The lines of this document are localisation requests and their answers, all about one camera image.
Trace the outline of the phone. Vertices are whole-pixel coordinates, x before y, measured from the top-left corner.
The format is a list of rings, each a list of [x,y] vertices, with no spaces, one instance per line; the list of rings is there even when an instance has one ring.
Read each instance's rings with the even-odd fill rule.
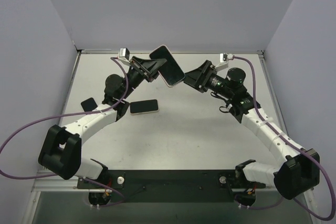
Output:
[[[159,111],[159,104],[156,99],[135,101],[130,103],[130,114],[146,114],[155,113]]]
[[[174,87],[185,78],[185,73],[174,59],[166,45],[154,49],[149,58],[152,60],[165,59],[166,62],[159,68],[159,73],[168,87]]]

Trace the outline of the black smartphone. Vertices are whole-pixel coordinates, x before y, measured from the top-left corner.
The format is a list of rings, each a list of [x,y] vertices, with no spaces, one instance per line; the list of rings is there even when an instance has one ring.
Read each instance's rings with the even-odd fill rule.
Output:
[[[84,112],[91,112],[97,108],[97,103],[94,98],[90,97],[80,103]]]

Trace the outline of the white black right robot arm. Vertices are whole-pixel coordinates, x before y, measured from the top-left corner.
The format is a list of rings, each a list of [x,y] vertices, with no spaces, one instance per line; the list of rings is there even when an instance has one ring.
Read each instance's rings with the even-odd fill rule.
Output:
[[[206,60],[185,74],[184,83],[201,93],[211,90],[213,97],[223,99],[227,112],[255,134],[277,162],[277,166],[272,166],[250,159],[236,166],[236,178],[243,183],[275,187],[284,198],[293,199],[319,184],[319,154],[290,140],[253,100],[244,86],[245,78],[240,68],[230,68],[222,78]]]

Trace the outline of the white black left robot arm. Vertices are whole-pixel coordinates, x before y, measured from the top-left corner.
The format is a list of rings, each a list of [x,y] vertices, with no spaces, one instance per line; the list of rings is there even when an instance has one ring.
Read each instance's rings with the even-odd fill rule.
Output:
[[[73,123],[54,125],[48,130],[38,157],[39,164],[63,179],[85,177],[96,188],[105,186],[107,167],[94,159],[83,158],[82,145],[105,126],[120,120],[130,105],[126,98],[143,80],[154,81],[165,64],[165,59],[132,57],[123,77],[109,75],[105,80],[104,99],[96,109]]]

